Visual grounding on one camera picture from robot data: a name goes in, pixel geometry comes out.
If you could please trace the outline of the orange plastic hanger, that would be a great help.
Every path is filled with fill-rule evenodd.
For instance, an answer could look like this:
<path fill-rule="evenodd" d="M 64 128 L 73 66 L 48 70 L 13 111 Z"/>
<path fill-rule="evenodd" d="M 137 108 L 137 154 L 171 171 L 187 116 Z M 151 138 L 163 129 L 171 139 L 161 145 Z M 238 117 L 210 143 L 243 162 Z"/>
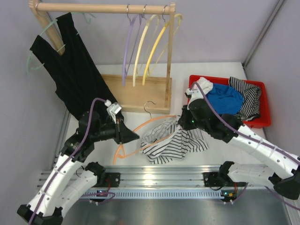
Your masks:
<path fill-rule="evenodd" d="M 155 105 L 156 103 L 154 103 L 153 101 L 147 101 L 147 102 L 145 102 L 144 105 L 143 105 L 143 109 L 144 109 L 144 111 L 145 111 L 146 113 L 148 113 L 148 114 L 150 115 L 150 119 L 147 120 L 147 121 L 145 121 L 144 123 L 140 124 L 139 126 L 137 126 L 137 127 L 134 129 L 134 132 L 135 132 L 135 131 L 138 131 L 139 129 L 141 129 L 141 128 L 145 127 L 146 125 L 148 125 L 148 124 L 150 124 L 150 123 L 152 123 L 152 122 L 155 122 L 155 121 L 157 121 L 157 120 L 162 120 L 162 119 L 167 119 L 167 118 L 176 118 L 176 117 L 177 117 L 176 115 L 162 115 L 162 116 L 158 116 L 158 117 L 153 118 L 153 117 L 152 117 L 152 114 L 151 114 L 151 112 L 150 112 L 150 110 L 149 110 L 149 109 L 146 109 L 146 106 L 147 106 L 148 103 L 152 103 L 152 104 L 154 104 L 154 105 Z M 124 144 L 120 144 L 120 145 L 118 146 L 118 148 L 116 149 L 116 152 L 115 152 L 114 157 L 113 157 L 112 164 L 113 164 L 113 165 L 116 165 L 116 163 L 117 163 L 117 158 L 124 159 L 124 158 L 128 158 L 128 157 L 130 157 L 130 156 L 133 156 L 133 155 L 135 155 L 135 154 L 141 152 L 142 150 L 146 149 L 147 147 L 150 147 L 150 146 L 152 146 L 152 145 L 154 145 L 154 144 L 156 144 L 156 143 L 159 143 L 159 142 L 164 141 L 165 139 L 167 139 L 167 138 L 170 137 L 170 136 L 171 136 L 171 135 L 168 135 L 167 137 L 164 137 L 164 138 L 162 138 L 162 139 L 159 139 L 159 140 L 155 141 L 154 143 L 148 144 L 148 145 L 146 145 L 146 146 L 144 146 L 144 147 L 140 147 L 140 148 L 136 149 L 135 151 L 133 151 L 133 152 L 131 152 L 131 153 L 129 153 L 129 154 L 127 154 L 127 153 L 125 152 Z"/>

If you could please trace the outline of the black white striped tank top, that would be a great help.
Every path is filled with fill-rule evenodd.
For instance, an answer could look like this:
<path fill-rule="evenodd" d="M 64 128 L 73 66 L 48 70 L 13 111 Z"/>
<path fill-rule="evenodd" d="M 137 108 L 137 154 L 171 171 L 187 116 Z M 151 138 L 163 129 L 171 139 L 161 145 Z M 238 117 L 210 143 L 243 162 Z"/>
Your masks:
<path fill-rule="evenodd" d="M 199 129 L 184 130 L 178 118 L 168 118 L 141 138 L 141 153 L 155 164 L 167 164 L 173 160 L 184 160 L 188 153 L 209 149 Z"/>

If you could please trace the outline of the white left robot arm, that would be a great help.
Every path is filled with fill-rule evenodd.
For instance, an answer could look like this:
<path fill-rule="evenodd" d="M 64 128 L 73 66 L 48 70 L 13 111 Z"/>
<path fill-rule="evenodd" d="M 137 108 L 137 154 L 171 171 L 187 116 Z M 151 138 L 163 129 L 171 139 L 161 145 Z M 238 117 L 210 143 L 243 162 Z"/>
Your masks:
<path fill-rule="evenodd" d="M 95 143 L 110 139 L 123 144 L 139 139 L 139 135 L 127 128 L 120 117 L 107 117 L 102 123 L 96 111 L 85 112 L 76 132 L 64 143 L 47 180 L 28 204 L 18 208 L 17 214 L 29 225 L 60 225 L 88 189 L 105 183 L 105 168 L 98 162 L 88 163 L 72 184 L 69 181 L 83 167 Z"/>

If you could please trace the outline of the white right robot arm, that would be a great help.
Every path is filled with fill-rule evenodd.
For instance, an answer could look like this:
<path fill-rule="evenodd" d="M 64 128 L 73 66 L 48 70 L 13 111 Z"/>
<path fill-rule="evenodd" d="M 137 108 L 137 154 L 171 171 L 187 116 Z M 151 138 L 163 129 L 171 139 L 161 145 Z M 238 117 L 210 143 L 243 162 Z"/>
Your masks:
<path fill-rule="evenodd" d="M 262 163 L 262 166 L 224 162 L 218 179 L 224 186 L 247 182 L 273 188 L 281 196 L 297 200 L 300 196 L 300 158 L 255 134 L 230 114 L 216 115 L 204 99 L 182 107 L 179 124 L 184 130 L 200 129 L 212 138 L 236 146 Z"/>

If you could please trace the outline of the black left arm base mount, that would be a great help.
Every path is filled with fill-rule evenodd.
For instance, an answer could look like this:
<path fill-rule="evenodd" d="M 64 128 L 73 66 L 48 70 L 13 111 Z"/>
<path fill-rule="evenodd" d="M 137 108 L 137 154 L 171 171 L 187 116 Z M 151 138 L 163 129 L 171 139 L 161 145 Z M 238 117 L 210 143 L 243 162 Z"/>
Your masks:
<path fill-rule="evenodd" d="M 97 179 L 95 188 L 117 188 L 120 184 L 119 172 L 106 172 Z"/>

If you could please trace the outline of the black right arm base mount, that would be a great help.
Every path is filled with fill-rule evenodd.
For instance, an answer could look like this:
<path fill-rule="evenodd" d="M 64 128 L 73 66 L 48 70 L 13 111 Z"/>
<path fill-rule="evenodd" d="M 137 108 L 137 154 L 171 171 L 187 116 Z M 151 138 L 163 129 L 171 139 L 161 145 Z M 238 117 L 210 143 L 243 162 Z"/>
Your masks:
<path fill-rule="evenodd" d="M 214 191 L 219 191 L 224 187 L 234 187 L 235 183 L 227 176 L 223 176 L 218 172 L 203 173 L 204 186 Z"/>

